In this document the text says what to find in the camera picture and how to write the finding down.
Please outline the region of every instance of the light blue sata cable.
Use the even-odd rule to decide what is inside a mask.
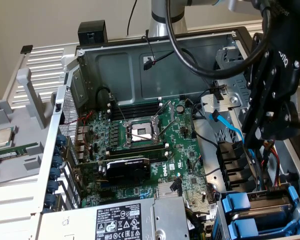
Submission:
[[[212,116],[212,114],[210,114],[209,118],[212,119],[212,120],[214,119],[213,116]],[[240,129],[238,129],[238,128],[232,126],[232,125],[231,125],[231,124],[230,124],[223,116],[221,116],[221,115],[218,115],[218,117],[217,117],[216,119],[218,119],[221,123],[223,123],[228,129],[231,129],[232,131],[235,131],[237,134],[239,134],[239,136],[240,136],[241,139],[242,139],[242,143],[245,144],[245,139],[244,139],[244,136],[242,135]],[[252,156],[253,158],[255,158],[255,153],[254,153],[254,151],[252,151],[252,149],[249,149],[249,153],[251,154],[251,156]]]

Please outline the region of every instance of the motherboard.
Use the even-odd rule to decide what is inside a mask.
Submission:
[[[172,98],[87,113],[74,170],[84,188],[81,206],[183,196],[193,211],[207,212],[206,179],[193,174],[205,173],[191,106]]]

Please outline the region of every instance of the sticker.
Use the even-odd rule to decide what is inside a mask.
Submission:
[[[210,219],[213,220],[217,214],[217,204],[212,203],[209,205]]]
[[[141,204],[97,210],[95,240],[116,239],[142,239]]]
[[[186,223],[188,224],[189,231],[192,229],[195,229],[195,226],[190,222],[190,220],[188,218],[186,219]]]
[[[0,154],[0,159],[11,158],[11,157],[14,157],[14,156],[17,156],[17,153],[15,151],[8,152],[8,153],[5,153],[5,154]]]
[[[170,169],[170,171],[171,171],[171,170],[175,170],[175,165],[174,165],[173,163],[171,163],[171,164],[169,165],[169,169]]]
[[[145,64],[146,62],[148,62],[149,60],[154,60],[154,56],[144,56],[143,57],[143,64]]]

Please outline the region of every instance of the screw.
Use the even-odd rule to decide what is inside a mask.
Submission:
[[[300,68],[300,62],[294,61],[294,67],[295,67],[296,69]]]

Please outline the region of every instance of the cpu socket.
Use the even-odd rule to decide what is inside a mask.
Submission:
[[[126,124],[126,147],[144,142],[144,144],[158,143],[158,118],[131,120]]]

